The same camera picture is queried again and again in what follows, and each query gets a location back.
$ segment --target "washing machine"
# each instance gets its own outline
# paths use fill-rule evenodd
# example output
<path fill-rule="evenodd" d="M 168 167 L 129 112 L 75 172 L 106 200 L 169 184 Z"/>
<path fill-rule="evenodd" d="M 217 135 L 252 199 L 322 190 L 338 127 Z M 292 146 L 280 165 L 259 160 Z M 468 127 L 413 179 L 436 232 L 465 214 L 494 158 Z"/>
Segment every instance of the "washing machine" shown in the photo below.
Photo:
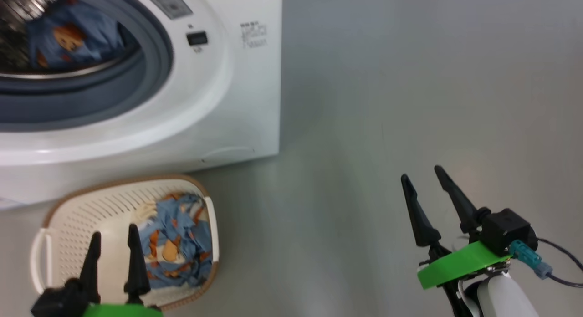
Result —
<path fill-rule="evenodd" d="M 16 67 L 52 1 L 0 0 L 0 209 L 277 154 L 281 0 L 79 0 L 127 33 L 123 54 Z"/>

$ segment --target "gray floor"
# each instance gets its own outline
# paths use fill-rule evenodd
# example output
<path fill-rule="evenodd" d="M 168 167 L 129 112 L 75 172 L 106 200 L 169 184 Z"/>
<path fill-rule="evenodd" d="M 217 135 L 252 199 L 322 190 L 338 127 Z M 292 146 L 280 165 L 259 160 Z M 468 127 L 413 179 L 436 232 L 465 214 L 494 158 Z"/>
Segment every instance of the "gray floor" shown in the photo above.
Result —
<path fill-rule="evenodd" d="M 581 6 L 285 0 L 281 154 L 195 174 L 215 201 L 222 263 L 205 296 L 167 316 L 450 316 L 442 291 L 416 280 L 426 250 L 399 183 L 407 172 L 450 246 L 459 221 L 434 164 L 476 205 L 512 207 L 583 257 Z M 45 211 L 0 213 L 2 316 L 35 298 L 24 261 Z M 512 275 L 541 316 L 581 315 L 581 290 L 519 263 Z"/>

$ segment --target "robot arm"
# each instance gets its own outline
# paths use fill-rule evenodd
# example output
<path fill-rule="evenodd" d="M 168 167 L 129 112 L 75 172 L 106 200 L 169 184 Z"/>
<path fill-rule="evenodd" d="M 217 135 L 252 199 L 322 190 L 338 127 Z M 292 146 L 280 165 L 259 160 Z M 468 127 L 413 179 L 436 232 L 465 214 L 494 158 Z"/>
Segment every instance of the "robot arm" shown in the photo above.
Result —
<path fill-rule="evenodd" d="M 48 288 L 33 305 L 34 317 L 162 317 L 158 307 L 144 307 L 140 296 L 150 292 L 150 282 L 142 253 L 139 232 L 131 224 L 128 230 L 128 281 L 123 291 L 128 294 L 125 305 L 100 304 L 97 292 L 97 261 L 101 255 L 101 234 L 91 237 L 79 278 L 71 278 L 61 288 Z"/>
<path fill-rule="evenodd" d="M 527 263 L 541 279 L 556 280 L 551 275 L 552 268 L 535 253 L 539 239 L 531 225 L 511 209 L 498 213 L 486 207 L 476 209 L 441 166 L 435 166 L 435 173 L 441 187 L 450 195 L 460 217 L 460 229 L 468 234 L 469 244 L 456 252 L 439 244 L 441 235 L 427 219 L 413 184 L 403 174 L 401 184 L 415 242 L 420 247 L 429 246 L 429 259 L 419 264 L 417 273 L 421 286 L 424 289 L 441 287 L 455 317 L 537 317 L 527 296 L 508 274 L 510 259 L 516 258 Z M 581 263 L 567 254 L 583 270 Z M 464 289 L 464 282 L 479 276 L 486 279 L 474 281 Z M 569 286 L 583 286 L 558 281 Z"/>

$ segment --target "green mount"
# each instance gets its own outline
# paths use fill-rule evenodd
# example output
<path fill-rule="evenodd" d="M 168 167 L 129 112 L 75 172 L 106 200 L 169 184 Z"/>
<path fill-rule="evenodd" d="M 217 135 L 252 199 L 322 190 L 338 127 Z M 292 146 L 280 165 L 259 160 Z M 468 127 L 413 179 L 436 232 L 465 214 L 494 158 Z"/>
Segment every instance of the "green mount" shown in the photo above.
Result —
<path fill-rule="evenodd" d="M 83 317 L 162 317 L 162 312 L 139 304 L 92 305 Z"/>
<path fill-rule="evenodd" d="M 508 259 L 510 256 L 499 257 L 481 242 L 473 242 L 421 269 L 417 278 L 427 290 Z"/>

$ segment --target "blue cloth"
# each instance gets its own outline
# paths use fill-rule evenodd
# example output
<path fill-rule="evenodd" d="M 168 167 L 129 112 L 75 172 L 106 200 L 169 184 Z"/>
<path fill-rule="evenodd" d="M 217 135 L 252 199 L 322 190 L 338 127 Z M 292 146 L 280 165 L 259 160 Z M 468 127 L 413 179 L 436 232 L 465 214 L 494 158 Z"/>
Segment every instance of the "blue cloth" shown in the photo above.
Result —
<path fill-rule="evenodd" d="M 118 22 L 82 1 L 58 0 L 26 28 L 33 68 L 79 68 L 123 54 Z"/>
<path fill-rule="evenodd" d="M 160 201 L 156 203 L 158 215 L 149 220 L 140 230 L 144 256 L 152 254 L 150 238 L 159 230 L 156 246 L 164 245 L 166 240 L 174 241 L 179 236 L 181 238 L 179 252 L 186 261 L 186 263 L 177 264 L 158 259 L 157 263 L 146 263 L 152 288 L 182 286 L 185 282 L 188 282 L 190 286 L 199 286 L 210 274 L 212 253 L 202 261 L 200 259 L 204 253 L 212 252 L 210 226 L 208 222 L 202 220 L 195 224 L 190 217 L 191 209 L 200 200 L 199 196 L 187 194 L 178 200 Z M 169 273 L 173 271 L 177 273 L 169 276 Z"/>

